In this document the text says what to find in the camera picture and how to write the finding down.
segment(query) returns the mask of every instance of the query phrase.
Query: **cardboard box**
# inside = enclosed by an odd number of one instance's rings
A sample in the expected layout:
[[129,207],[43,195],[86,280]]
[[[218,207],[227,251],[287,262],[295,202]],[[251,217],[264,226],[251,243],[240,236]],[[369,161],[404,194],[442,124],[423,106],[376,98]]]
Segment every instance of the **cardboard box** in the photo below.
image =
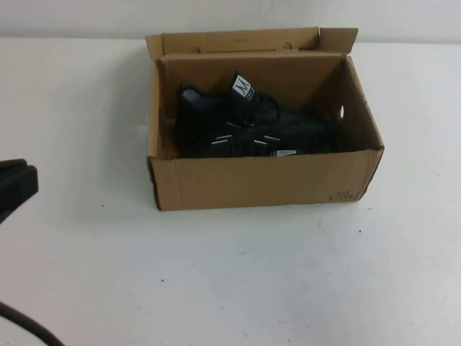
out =
[[[352,59],[357,29],[152,35],[147,165],[159,210],[359,200],[384,145]],[[256,91],[334,122],[349,152],[281,157],[177,159],[171,130],[178,86],[224,92],[234,71]]]

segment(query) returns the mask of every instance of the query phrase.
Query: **box lid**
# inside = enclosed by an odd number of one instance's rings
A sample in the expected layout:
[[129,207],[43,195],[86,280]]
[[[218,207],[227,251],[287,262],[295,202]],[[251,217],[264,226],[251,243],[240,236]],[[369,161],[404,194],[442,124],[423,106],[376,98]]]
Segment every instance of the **box lid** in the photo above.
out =
[[349,54],[356,28],[318,28],[192,32],[146,37],[153,60],[168,53],[224,53],[258,50],[320,50]]

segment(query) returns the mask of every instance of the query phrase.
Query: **shoe tongue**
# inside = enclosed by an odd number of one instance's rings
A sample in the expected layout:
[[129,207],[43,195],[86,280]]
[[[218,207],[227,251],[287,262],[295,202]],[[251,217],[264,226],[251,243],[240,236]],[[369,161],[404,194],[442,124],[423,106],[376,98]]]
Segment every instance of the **shoe tongue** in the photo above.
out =
[[254,88],[239,73],[233,78],[230,95],[238,107],[248,107],[255,95]]

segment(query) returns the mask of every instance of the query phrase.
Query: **white background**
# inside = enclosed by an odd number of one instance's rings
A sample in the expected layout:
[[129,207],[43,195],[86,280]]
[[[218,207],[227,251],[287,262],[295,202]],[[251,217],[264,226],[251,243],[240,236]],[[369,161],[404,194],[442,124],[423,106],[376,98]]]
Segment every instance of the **white background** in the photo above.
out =
[[461,42],[459,0],[1,0],[0,36],[358,27],[361,41]]
[[40,182],[0,300],[67,346],[458,346],[461,46],[352,57],[386,145],[360,202],[158,212],[145,41],[0,39],[0,158]]

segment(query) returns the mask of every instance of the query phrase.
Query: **shoe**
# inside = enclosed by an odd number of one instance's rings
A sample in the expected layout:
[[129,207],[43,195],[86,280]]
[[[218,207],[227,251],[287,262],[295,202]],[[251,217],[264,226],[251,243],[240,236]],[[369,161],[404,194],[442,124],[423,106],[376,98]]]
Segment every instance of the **shoe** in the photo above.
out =
[[180,88],[175,141],[180,157],[274,156],[334,150],[336,129],[261,92],[239,73],[222,95]]

